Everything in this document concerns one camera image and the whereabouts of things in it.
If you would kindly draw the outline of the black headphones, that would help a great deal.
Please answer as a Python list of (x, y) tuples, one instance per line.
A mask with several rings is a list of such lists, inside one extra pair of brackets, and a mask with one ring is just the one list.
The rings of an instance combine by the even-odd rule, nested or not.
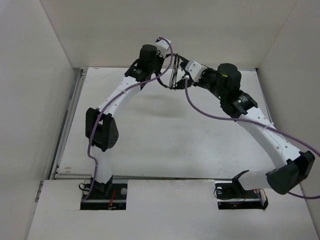
[[(159, 75), (156, 75), (158, 77), (157, 79), (158, 83), (166, 89), (183, 90), (185, 89), (185, 81), (187, 80), (187, 87), (188, 88), (191, 87), (193, 85), (193, 81), (191, 80), (190, 75), (185, 71), (185, 67), (188, 63), (188, 60), (177, 53), (174, 53), (173, 56), (174, 56), (173, 68), (172, 68), (169, 83), (164, 84), (160, 79)], [(177, 80), (179, 70), (182, 70), (183, 76), (180, 80)]]

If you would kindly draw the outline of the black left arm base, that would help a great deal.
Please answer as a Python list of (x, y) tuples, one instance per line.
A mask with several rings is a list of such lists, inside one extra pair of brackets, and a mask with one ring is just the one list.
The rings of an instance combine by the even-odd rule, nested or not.
[(106, 210), (118, 211), (126, 210), (128, 180), (110, 179), (107, 184), (94, 182), (94, 188), (89, 193), (91, 183), (80, 183), (78, 188), (82, 191), (80, 209), (81, 210)]

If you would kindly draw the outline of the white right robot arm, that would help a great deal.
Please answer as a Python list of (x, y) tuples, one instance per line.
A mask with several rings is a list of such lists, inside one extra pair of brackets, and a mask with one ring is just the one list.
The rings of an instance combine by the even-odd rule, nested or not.
[(250, 190), (271, 188), (280, 195), (291, 190), (310, 174), (319, 154), (314, 148), (302, 151), (289, 142), (290, 135), (282, 133), (267, 119), (258, 103), (241, 90), (242, 74), (231, 63), (222, 63), (217, 69), (192, 61), (185, 67), (189, 80), (184, 87), (200, 87), (213, 94), (226, 114), (223, 121), (233, 121), (244, 128), (262, 147), (274, 167), (262, 173), (249, 174), (247, 170), (232, 183), (232, 193), (243, 197)]

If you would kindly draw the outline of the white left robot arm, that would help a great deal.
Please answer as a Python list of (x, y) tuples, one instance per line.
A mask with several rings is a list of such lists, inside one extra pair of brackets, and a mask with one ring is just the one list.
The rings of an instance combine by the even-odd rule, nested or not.
[(162, 39), (154, 45), (144, 44), (138, 59), (128, 68), (120, 84), (108, 99), (96, 108), (87, 109), (85, 113), (87, 156), (94, 161), (90, 183), (85, 186), (89, 193), (95, 192), (103, 199), (111, 195), (110, 184), (113, 174), (110, 164), (105, 157), (93, 154), (92, 150), (98, 149), (104, 153), (114, 147), (119, 139), (116, 119), (120, 112), (146, 84), (158, 81), (163, 76), (162, 67), (167, 57), (174, 57), (170, 42)]

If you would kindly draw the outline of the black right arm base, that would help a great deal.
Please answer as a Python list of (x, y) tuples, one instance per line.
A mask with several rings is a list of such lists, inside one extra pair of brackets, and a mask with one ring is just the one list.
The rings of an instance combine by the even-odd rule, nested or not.
[(232, 181), (216, 181), (213, 191), (219, 210), (266, 210), (269, 200), (264, 189), (244, 190)]

